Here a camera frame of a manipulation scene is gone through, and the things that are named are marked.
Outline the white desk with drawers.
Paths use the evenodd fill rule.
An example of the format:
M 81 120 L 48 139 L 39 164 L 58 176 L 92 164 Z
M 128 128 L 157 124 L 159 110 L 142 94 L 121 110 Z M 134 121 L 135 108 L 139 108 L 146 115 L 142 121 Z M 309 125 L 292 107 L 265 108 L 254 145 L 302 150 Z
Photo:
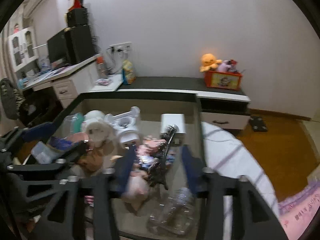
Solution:
M 40 75 L 30 81 L 23 91 L 52 88 L 63 108 L 66 108 L 79 94 L 89 92 L 98 77 L 97 56 L 95 55 L 78 64 Z

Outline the white power adapter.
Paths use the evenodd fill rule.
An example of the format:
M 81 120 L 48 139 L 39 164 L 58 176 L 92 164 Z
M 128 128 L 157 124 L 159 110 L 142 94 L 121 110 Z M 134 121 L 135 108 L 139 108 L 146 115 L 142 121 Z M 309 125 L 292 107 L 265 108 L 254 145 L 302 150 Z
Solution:
M 160 135 L 162 137 L 169 137 L 172 133 L 174 134 L 173 144 L 182 145 L 186 135 L 184 114 L 167 113 L 161 115 Z

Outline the clear plastic container box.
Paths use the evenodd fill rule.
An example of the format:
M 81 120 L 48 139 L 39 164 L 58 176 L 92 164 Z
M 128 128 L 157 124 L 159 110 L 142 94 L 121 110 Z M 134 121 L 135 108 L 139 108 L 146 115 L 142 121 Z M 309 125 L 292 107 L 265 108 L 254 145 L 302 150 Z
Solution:
M 36 159 L 39 164 L 50 164 L 62 155 L 60 151 L 48 147 L 43 142 L 39 141 L 32 149 L 31 155 Z

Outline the black hair clip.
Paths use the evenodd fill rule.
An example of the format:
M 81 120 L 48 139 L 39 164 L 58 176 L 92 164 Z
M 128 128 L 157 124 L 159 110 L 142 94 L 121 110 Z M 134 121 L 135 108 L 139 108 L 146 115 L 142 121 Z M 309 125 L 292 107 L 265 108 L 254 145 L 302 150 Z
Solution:
M 171 148 L 171 143 L 174 140 L 175 134 L 178 131 L 176 125 L 168 125 L 166 132 L 162 135 L 162 139 L 165 140 L 161 143 L 159 151 L 156 154 L 157 160 L 154 161 L 148 169 L 148 180 L 151 187 L 156 184 L 164 186 L 165 190 L 168 190 L 166 172 L 167 172 L 167 156 Z

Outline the pink pig figurine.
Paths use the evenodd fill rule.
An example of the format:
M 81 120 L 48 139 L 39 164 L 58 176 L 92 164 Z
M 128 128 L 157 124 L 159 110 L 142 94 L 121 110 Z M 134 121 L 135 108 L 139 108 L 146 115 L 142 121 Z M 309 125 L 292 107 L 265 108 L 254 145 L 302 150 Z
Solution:
M 126 186 L 126 191 L 121 195 L 123 202 L 130 204 L 138 211 L 149 196 L 150 187 L 147 182 L 148 174 L 145 171 L 132 171 Z

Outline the red paper bag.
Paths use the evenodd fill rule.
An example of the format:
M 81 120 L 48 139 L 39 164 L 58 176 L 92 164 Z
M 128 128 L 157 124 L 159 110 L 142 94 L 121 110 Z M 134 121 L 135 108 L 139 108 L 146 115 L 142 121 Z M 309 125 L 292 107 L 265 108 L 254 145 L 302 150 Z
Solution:
M 68 11 L 83 8 L 84 0 L 68 0 Z

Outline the snack bag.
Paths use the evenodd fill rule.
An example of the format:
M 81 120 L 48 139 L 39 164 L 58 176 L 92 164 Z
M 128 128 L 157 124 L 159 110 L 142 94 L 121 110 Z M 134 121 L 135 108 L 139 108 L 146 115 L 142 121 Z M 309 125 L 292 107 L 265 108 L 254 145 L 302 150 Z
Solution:
M 123 83 L 130 85 L 135 81 L 136 74 L 133 64 L 129 60 L 124 60 L 122 64 Z

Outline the black speaker box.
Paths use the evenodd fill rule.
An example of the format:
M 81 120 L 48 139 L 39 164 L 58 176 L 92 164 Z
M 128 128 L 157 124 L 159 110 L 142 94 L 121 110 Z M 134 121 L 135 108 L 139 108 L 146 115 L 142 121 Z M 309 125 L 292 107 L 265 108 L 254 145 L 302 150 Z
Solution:
M 66 14 L 69 28 L 88 25 L 88 13 L 86 8 L 75 8 Z

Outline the clear glass jar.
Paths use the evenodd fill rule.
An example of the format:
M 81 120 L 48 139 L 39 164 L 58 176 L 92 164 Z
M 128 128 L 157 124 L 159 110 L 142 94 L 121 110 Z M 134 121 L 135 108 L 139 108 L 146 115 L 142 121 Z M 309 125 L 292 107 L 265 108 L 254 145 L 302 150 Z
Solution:
M 171 234 L 182 237 L 191 231 L 195 218 L 195 197 L 187 187 L 182 187 L 150 215 L 147 229 L 160 236 Z

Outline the colorful block doll toy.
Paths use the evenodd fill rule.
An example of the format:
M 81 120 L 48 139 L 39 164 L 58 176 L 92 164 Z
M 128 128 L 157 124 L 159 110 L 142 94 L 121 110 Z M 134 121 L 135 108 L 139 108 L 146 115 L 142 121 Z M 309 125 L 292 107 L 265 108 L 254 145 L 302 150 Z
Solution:
M 153 163 L 159 162 L 163 159 L 163 152 L 158 152 L 154 156 L 141 156 L 137 155 L 136 164 L 139 165 L 141 170 L 147 171 Z M 166 165 L 170 166 L 175 161 L 175 152 L 169 151 L 166 158 Z

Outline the blue small tube box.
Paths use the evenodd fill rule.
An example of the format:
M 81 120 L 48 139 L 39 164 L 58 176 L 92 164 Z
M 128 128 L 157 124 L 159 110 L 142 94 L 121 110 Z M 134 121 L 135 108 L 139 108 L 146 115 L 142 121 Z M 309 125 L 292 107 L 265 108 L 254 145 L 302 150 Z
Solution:
M 79 145 L 82 145 L 83 142 L 72 142 L 67 139 L 59 138 L 59 137 L 51 137 L 47 143 L 51 148 L 56 149 L 57 151 L 70 151 Z

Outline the rose gold metal jar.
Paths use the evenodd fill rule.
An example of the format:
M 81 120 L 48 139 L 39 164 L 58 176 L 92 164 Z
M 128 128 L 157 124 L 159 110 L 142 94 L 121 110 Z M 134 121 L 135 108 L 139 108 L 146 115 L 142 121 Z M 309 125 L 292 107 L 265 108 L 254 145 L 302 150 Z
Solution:
M 75 133 L 67 138 L 71 142 L 87 141 L 85 153 L 81 155 L 77 164 L 81 167 L 85 174 L 92 175 L 98 172 L 104 163 L 104 150 L 106 140 L 94 142 L 89 139 L 86 133 Z

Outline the pink white block toy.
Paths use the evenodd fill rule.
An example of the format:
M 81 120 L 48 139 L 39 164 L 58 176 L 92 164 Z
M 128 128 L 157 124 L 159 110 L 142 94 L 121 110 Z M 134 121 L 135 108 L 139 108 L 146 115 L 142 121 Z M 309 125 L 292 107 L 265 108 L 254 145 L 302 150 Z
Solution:
M 141 156 L 154 156 L 167 144 L 165 139 L 145 137 L 137 147 L 136 153 Z

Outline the white bottle green base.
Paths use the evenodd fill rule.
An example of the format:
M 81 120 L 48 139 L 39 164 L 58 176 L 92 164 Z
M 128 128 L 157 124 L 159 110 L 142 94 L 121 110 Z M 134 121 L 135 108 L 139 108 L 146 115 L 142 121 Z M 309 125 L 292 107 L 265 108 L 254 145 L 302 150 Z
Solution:
M 112 134 L 111 126 L 104 118 L 105 114 L 99 110 L 89 111 L 85 115 L 81 113 L 69 115 L 61 125 L 61 134 L 72 142 L 89 140 L 95 147 L 101 147 Z

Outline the white heart plug nightlight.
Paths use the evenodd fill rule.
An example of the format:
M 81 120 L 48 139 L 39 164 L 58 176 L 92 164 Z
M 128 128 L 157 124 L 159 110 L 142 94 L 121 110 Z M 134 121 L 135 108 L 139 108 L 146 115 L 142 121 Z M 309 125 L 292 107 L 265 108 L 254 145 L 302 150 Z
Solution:
M 126 148 L 140 144 L 140 109 L 131 107 L 129 112 L 118 115 L 107 114 L 104 122 L 112 128 L 113 138 L 117 145 Z

